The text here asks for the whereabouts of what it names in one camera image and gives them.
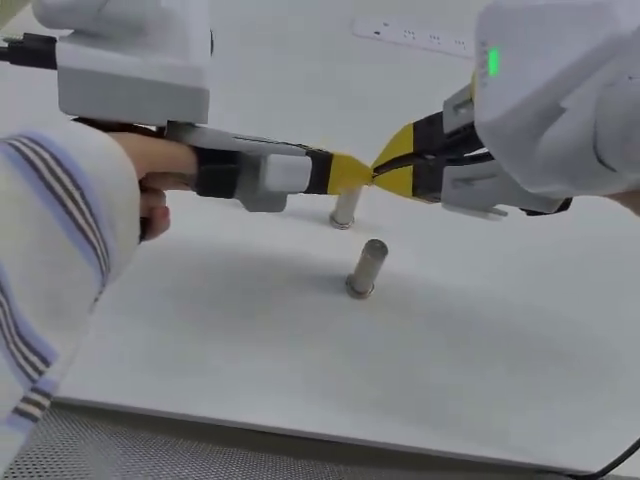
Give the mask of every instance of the striped shirt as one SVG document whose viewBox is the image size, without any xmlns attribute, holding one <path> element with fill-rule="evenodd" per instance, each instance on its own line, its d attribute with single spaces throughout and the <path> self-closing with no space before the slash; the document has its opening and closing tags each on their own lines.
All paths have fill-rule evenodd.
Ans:
<svg viewBox="0 0 640 480">
<path fill-rule="evenodd" d="M 137 245 L 133 165 L 76 123 L 0 138 L 0 472 L 35 423 Z"/>
</svg>

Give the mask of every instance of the metal rod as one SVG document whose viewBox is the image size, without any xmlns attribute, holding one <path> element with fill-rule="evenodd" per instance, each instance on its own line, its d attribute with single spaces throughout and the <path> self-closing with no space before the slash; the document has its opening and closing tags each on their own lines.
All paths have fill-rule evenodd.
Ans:
<svg viewBox="0 0 640 480">
<path fill-rule="evenodd" d="M 360 199 L 360 193 L 362 188 L 354 188 L 348 190 L 338 196 L 336 201 L 336 207 L 329 216 L 329 221 L 333 228 L 339 230 L 346 230 L 353 225 L 355 221 L 356 207 L 358 206 L 358 200 Z"/>
<path fill-rule="evenodd" d="M 389 247 L 382 240 L 371 239 L 365 244 L 355 270 L 345 282 L 347 293 L 351 297 L 365 299 L 371 295 L 388 254 Z"/>
</svg>

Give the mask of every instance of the white table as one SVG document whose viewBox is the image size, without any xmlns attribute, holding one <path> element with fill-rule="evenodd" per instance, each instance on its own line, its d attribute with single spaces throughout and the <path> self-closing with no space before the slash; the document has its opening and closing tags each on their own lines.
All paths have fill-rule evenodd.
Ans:
<svg viewBox="0 0 640 480">
<path fill-rule="evenodd" d="M 469 31 L 481 6 L 216 3 L 212 124 L 363 158 L 471 65 L 352 38 L 349 19 Z M 104 298 L 64 399 L 586 470 L 640 434 L 640 222 L 614 205 L 491 223 L 371 190 L 340 232 L 330 199 L 281 215 L 171 200 L 173 231 Z M 357 302 L 342 282 L 372 237 L 391 253 Z M 640 457 L 619 473 L 640 475 Z"/>
</svg>

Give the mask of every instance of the green indicator light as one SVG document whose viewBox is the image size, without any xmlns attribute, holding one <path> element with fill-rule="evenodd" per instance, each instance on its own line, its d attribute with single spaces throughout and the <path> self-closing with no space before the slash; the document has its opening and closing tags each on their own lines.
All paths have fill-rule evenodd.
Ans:
<svg viewBox="0 0 640 480">
<path fill-rule="evenodd" d="M 495 77 L 500 73 L 500 50 L 492 48 L 487 55 L 487 70 L 490 77 Z"/>
</svg>

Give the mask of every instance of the human hand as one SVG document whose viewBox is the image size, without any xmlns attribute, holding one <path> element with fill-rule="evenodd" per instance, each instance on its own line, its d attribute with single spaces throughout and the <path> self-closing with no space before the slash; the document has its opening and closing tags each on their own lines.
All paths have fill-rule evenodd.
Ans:
<svg viewBox="0 0 640 480">
<path fill-rule="evenodd" d="M 190 190 L 188 178 L 197 170 L 193 150 L 176 142 L 135 133 L 111 133 L 127 153 L 140 183 L 140 218 L 145 231 L 142 240 L 153 240 L 171 225 L 166 205 L 168 190 Z"/>
<path fill-rule="evenodd" d="M 616 193 L 607 195 L 607 198 L 631 210 L 635 215 L 640 216 L 640 191 Z"/>
</svg>

